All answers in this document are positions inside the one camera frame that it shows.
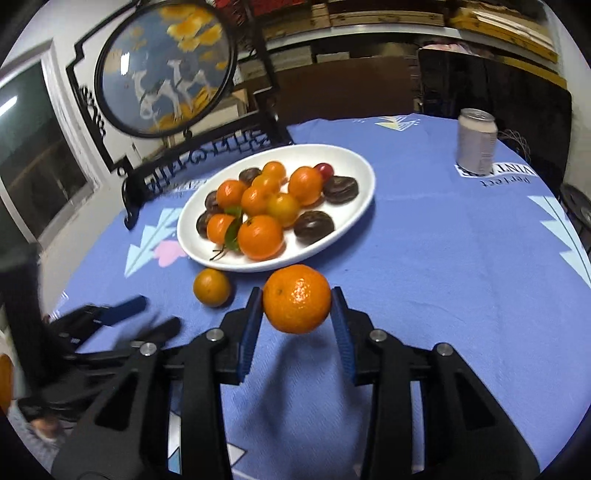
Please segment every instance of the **table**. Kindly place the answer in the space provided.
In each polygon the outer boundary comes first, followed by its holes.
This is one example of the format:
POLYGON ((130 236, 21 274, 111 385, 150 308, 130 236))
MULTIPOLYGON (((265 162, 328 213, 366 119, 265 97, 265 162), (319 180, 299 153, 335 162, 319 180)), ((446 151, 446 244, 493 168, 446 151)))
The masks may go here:
MULTIPOLYGON (((315 120, 290 131, 296 143, 356 151, 377 177, 365 216, 305 263, 341 286, 351 308, 407 345, 451 343, 545 468, 591 400, 591 364, 584 360, 591 345, 591 265, 558 201, 501 143, 493 176, 461 173, 454 162, 454 120, 315 120)), ((207 160, 193 174, 205 179, 236 158, 207 160)), ((183 319, 183 330, 171 346, 188 343, 264 284, 270 273, 230 275, 236 296, 222 310, 194 298, 193 279, 202 268, 183 257, 175 226, 191 189, 201 184, 146 205, 131 232, 121 214, 89 252, 60 312, 137 294, 151 305, 141 316, 103 328, 82 351, 110 349, 120 336, 174 315, 183 319)), ((236 478, 356 479, 369 395, 343 375, 330 322, 289 336, 264 320, 245 383, 222 388, 236 478)), ((177 444, 170 444, 174 469, 177 444)))

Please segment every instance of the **round decorative screen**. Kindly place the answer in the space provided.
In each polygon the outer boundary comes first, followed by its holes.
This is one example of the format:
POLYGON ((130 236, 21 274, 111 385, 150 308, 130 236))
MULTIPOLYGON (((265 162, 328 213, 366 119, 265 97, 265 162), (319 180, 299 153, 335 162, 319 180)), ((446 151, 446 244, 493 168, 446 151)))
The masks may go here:
POLYGON ((178 133, 219 102, 236 68, 236 45, 217 10, 192 1, 140 8, 109 37, 95 71, 105 118, 124 133, 178 133))

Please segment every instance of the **metal bolt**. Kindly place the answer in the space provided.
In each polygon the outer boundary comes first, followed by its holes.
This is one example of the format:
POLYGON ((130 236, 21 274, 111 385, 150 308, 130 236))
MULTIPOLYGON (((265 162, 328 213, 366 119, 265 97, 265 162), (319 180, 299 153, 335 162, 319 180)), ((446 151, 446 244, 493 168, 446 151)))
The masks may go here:
POLYGON ((388 338, 388 334, 383 330, 376 329, 369 333, 369 338, 373 342, 383 342, 386 338, 388 338))
POLYGON ((139 347, 139 352, 144 356, 154 355, 156 350, 158 350, 158 347, 151 342, 146 342, 139 347))
POLYGON ((223 330, 219 328, 212 328, 205 334, 205 338, 210 342, 218 342, 223 338, 223 330))
POLYGON ((437 353, 441 356, 450 356, 453 353, 453 347, 449 343, 440 343, 437 345, 437 353))

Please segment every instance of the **mandarin orange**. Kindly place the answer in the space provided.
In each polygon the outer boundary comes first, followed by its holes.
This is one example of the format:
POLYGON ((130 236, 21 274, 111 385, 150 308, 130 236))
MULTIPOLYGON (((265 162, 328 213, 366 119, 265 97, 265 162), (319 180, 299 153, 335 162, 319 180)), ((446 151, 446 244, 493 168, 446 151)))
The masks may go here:
POLYGON ((242 195, 240 206, 248 216, 264 215, 267 212, 267 203, 270 197, 271 192, 268 190, 250 187, 242 195))
POLYGON ((269 215, 249 218, 238 230, 238 246, 251 260, 268 260, 284 245, 283 228, 269 215))
POLYGON ((213 215, 207 223, 207 238, 209 241, 217 245, 223 245, 226 231, 235 218, 233 215, 226 215, 225 213, 213 215))
POLYGON ((267 319, 284 333, 309 333, 330 311, 330 286, 313 268, 291 265, 269 277, 262 289, 267 319))
POLYGON ((287 191, 304 207, 317 202, 322 195, 324 181, 318 170, 300 167, 291 174, 287 191))
POLYGON ((300 214, 300 204, 289 193, 279 192, 267 203, 267 213, 275 218, 283 228, 291 227, 300 214))
POLYGON ((246 184, 240 180, 226 180, 217 189, 217 204, 222 209, 239 206, 246 189, 246 184))
POLYGON ((279 193, 279 190, 281 190, 280 181, 275 177, 270 177, 269 175, 259 175, 252 181, 251 186, 265 189, 269 193, 279 193))
POLYGON ((8 355, 0 353, 0 410, 8 414, 12 399, 12 362, 8 355))
POLYGON ((277 180, 279 180, 280 183, 283 183, 285 181, 287 171, 285 170, 283 163, 273 160, 267 162, 265 166, 262 168, 262 175, 275 177, 277 180))
POLYGON ((219 307, 229 297, 232 286, 227 276, 218 270, 205 268, 193 282, 193 293, 208 307, 219 307))

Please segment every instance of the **pink heart pattern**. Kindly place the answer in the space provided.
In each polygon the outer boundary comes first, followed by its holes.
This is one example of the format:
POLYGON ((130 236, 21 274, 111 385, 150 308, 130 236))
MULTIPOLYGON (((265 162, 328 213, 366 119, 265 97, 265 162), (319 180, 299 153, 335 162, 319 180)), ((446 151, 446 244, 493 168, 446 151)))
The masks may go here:
POLYGON ((156 248, 154 248, 154 258, 158 259, 158 266, 169 267, 178 258, 186 257, 187 254, 183 251, 180 244, 176 240, 162 240, 156 248))

